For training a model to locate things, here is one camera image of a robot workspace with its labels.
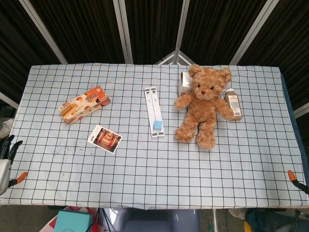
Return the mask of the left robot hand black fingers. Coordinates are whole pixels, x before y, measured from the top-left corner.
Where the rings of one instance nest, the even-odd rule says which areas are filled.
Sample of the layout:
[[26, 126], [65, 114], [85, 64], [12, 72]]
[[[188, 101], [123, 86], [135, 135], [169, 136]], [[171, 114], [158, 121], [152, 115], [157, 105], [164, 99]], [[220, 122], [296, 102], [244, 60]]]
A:
[[0, 196], [9, 188], [12, 164], [17, 150], [23, 142], [18, 141], [11, 147], [13, 139], [14, 135], [10, 135], [0, 140]]

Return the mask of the brown teddy bear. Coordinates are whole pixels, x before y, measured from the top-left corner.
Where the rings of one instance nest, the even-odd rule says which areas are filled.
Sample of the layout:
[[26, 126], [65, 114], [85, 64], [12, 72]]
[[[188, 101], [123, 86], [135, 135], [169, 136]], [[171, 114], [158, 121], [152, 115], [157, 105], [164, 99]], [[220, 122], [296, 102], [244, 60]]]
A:
[[213, 69], [192, 65], [188, 71], [192, 79], [192, 91], [180, 96], [174, 103], [177, 109], [188, 107], [182, 125], [177, 128], [175, 138], [179, 142], [189, 142], [196, 130], [197, 145], [203, 149], [212, 149], [215, 144], [214, 128], [219, 114], [226, 120], [232, 120], [233, 110], [221, 98], [226, 85], [232, 80], [228, 68]]

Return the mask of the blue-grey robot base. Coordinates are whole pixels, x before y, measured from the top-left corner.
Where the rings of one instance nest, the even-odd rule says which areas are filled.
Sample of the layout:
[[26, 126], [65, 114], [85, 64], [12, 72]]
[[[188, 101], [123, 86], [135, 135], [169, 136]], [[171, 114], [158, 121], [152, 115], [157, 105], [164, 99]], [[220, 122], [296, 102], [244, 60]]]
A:
[[200, 232], [199, 211], [195, 209], [109, 208], [105, 212], [112, 232]]

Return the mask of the teal box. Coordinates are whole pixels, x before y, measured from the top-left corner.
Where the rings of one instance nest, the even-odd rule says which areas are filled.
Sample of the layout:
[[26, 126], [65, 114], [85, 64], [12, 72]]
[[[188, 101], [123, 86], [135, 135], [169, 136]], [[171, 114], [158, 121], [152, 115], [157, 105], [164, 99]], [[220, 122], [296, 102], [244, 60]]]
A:
[[59, 211], [54, 232], [87, 232], [93, 215], [77, 211]]

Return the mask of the orange biscuit box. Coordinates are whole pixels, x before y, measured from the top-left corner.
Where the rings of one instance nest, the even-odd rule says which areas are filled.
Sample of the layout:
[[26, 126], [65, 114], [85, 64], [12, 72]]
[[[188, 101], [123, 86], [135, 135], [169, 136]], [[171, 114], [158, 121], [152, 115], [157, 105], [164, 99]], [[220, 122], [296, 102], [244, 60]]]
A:
[[110, 99], [104, 90], [101, 86], [97, 86], [70, 101], [66, 101], [58, 109], [64, 121], [70, 125], [109, 103]]

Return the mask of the photo postcard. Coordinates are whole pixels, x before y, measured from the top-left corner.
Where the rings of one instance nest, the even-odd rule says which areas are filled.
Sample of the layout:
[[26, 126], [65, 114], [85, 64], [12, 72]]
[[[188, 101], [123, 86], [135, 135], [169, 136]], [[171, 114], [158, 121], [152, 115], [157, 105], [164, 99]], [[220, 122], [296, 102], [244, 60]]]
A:
[[121, 135], [100, 125], [96, 125], [87, 141], [92, 145], [114, 154], [122, 138]]

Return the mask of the checked light blue tablecloth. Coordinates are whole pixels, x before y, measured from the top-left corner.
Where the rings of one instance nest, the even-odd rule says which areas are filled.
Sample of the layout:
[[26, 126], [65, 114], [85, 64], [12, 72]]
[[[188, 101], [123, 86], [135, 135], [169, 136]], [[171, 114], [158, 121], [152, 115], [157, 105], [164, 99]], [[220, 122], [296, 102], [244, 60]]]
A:
[[[244, 117], [217, 117], [216, 145], [179, 143], [178, 80], [186, 66], [68, 64], [31, 67], [11, 133], [23, 141], [0, 205], [141, 209], [309, 207], [289, 180], [309, 181], [277, 67], [230, 66]], [[58, 109], [101, 86], [108, 105], [67, 124]], [[144, 89], [156, 87], [164, 136], [151, 136]], [[123, 138], [114, 154], [87, 141], [96, 125]]]

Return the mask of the white slide strip board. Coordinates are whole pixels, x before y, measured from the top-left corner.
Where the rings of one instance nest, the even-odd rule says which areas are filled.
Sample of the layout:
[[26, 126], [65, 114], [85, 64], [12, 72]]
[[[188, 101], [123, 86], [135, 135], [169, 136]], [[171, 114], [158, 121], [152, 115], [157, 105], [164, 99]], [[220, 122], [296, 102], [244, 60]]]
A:
[[146, 105], [147, 105], [151, 136], [153, 138], [164, 136], [165, 135], [164, 127], [162, 127], [161, 131], [155, 131], [153, 129], [155, 120], [161, 120], [163, 122], [161, 111], [160, 111], [160, 105], [159, 105], [159, 97], [157, 95], [156, 87], [146, 87], [144, 89], [144, 93], [145, 93], [145, 100], [146, 100]]

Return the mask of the white cardboard box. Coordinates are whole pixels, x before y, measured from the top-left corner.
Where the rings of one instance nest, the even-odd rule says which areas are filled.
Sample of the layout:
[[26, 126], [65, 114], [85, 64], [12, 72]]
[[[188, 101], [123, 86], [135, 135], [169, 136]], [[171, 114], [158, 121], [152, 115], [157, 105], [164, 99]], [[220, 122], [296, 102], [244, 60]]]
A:
[[187, 72], [181, 72], [178, 82], [178, 96], [188, 94], [192, 91], [192, 78]]

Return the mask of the white metal tripod stand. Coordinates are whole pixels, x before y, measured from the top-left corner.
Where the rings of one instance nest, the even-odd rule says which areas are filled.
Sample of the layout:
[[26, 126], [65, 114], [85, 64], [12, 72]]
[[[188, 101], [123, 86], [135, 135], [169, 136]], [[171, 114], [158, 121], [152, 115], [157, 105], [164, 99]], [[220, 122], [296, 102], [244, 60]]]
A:
[[158, 62], [155, 63], [156, 65], [192, 65], [194, 61], [189, 58], [185, 53], [179, 51], [179, 54], [175, 56], [175, 52], [171, 52], [170, 54], [166, 55], [165, 57], [161, 58]]

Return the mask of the metal table leg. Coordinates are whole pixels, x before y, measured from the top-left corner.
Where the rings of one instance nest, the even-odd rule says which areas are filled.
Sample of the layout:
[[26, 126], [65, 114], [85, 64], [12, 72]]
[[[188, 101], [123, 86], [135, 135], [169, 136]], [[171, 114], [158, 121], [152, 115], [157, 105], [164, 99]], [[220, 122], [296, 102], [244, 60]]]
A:
[[216, 213], [216, 209], [212, 209], [212, 216], [213, 216], [213, 232], [219, 232], [218, 229], [218, 223], [217, 223], [217, 213]]

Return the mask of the white shoe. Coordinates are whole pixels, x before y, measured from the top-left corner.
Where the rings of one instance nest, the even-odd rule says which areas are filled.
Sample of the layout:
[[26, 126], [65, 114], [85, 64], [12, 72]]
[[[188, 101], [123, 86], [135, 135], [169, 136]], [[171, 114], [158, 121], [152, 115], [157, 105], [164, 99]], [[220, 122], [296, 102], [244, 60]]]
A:
[[233, 209], [229, 209], [228, 211], [233, 217], [239, 218], [241, 220], [245, 220], [248, 209], [247, 208], [233, 208]]

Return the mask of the brown drink bottle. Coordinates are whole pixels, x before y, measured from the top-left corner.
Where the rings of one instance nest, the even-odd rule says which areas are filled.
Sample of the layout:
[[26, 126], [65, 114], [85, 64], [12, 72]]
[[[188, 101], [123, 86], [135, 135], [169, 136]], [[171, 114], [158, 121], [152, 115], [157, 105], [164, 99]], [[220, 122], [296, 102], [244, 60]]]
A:
[[230, 108], [233, 111], [232, 121], [239, 121], [243, 118], [241, 112], [241, 107], [239, 103], [239, 96], [232, 88], [227, 88], [225, 90], [225, 101], [229, 104]]

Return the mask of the orange handled clamp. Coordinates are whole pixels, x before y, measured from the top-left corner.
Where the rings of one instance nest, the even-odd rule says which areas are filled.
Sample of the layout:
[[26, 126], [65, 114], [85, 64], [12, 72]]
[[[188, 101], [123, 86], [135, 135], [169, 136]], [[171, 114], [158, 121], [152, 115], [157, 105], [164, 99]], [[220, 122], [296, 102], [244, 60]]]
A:
[[10, 188], [14, 185], [21, 183], [27, 177], [27, 175], [28, 175], [28, 172], [23, 172], [18, 178], [11, 179], [9, 181], [8, 187]]
[[304, 185], [304, 184], [302, 184], [302, 183], [300, 183], [300, 182], [297, 180], [297, 178], [296, 178], [296, 176], [295, 176], [295, 174], [294, 174], [293, 171], [289, 170], [289, 171], [288, 171], [288, 176], [289, 176], [290, 181], [292, 182], [292, 184], [293, 184], [295, 187], [297, 187], [298, 189], [300, 189], [301, 191], [303, 191], [304, 193], [306, 193], [307, 195], [309, 195], [309, 187], [306, 186], [306, 185]]

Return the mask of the white partition frame post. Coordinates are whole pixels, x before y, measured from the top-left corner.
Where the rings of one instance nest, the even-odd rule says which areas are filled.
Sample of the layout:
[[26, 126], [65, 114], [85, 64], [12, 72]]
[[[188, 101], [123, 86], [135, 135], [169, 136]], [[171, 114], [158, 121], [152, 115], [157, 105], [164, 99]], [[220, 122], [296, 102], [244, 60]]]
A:
[[42, 21], [41, 17], [36, 12], [34, 6], [29, 0], [19, 0], [20, 4], [32, 20], [32, 22], [35, 24], [36, 28], [39, 30], [55, 56], [58, 58], [61, 64], [68, 64], [65, 56], [59, 49], [58, 45], [56, 44], [55, 40], [53, 39], [52, 35], [50, 34], [48, 28]]
[[125, 0], [113, 0], [113, 5], [125, 63], [133, 64]]
[[241, 60], [241, 58], [243, 57], [243, 55], [245, 54], [251, 43], [254, 41], [258, 32], [265, 24], [268, 17], [271, 15], [274, 8], [277, 6], [278, 2], [279, 0], [266, 0], [263, 8], [261, 9], [257, 18], [250, 27], [248, 33], [246, 34], [245, 38], [243, 39], [242, 43], [237, 49], [235, 55], [231, 59], [229, 65], [237, 65], [239, 63], [239, 61]]
[[184, 33], [184, 29], [185, 29], [189, 4], [190, 4], [190, 0], [183, 0], [180, 22], [179, 22], [179, 28], [178, 28], [178, 34], [177, 34], [176, 47], [175, 47], [175, 56], [177, 56], [179, 54], [180, 47], [182, 45], [183, 33]]

